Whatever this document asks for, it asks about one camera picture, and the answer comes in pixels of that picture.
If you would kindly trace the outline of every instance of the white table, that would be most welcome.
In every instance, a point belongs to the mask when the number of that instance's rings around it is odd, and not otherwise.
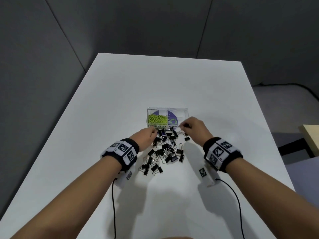
[[[112,142],[146,127],[149,106],[188,108],[213,135],[293,189],[240,62],[100,53],[2,218],[1,238],[13,235]],[[123,190],[114,188],[117,238],[242,238],[235,196],[223,184],[204,188],[191,166],[203,161],[203,151],[192,141],[184,149],[184,163],[163,166],[155,176],[140,172]],[[219,175],[239,197],[246,238],[274,238],[230,177]],[[78,238],[113,238],[113,232],[109,190]]]

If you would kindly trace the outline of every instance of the black wristband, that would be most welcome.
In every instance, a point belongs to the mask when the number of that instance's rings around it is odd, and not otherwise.
[[[127,171],[136,162],[138,152],[138,144],[130,138],[125,138],[113,143],[102,153],[101,158],[112,156],[122,165],[121,171]]]
[[[204,159],[216,170],[226,173],[226,166],[243,155],[235,146],[225,140],[214,137],[207,140],[203,146]]]

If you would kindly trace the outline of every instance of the hand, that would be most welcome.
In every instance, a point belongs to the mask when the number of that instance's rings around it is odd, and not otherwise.
[[[153,126],[150,126],[134,133],[130,136],[130,139],[134,140],[138,144],[140,152],[142,152],[152,144],[156,136],[157,130]]]
[[[204,122],[198,120],[196,117],[186,119],[179,127],[200,146],[204,146],[208,139],[213,138],[213,135],[209,132]]]

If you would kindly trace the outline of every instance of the clear plastic organizer box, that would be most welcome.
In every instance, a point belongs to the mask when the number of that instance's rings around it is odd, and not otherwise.
[[[178,127],[182,121],[188,118],[188,108],[147,108],[147,127],[156,128]]]

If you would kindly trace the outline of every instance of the forearm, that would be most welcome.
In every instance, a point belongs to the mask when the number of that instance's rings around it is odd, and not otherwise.
[[[238,158],[226,172],[278,238],[319,238],[319,210],[293,190]]]
[[[81,174],[22,227],[17,238],[76,238],[114,178],[120,163],[106,156]]]

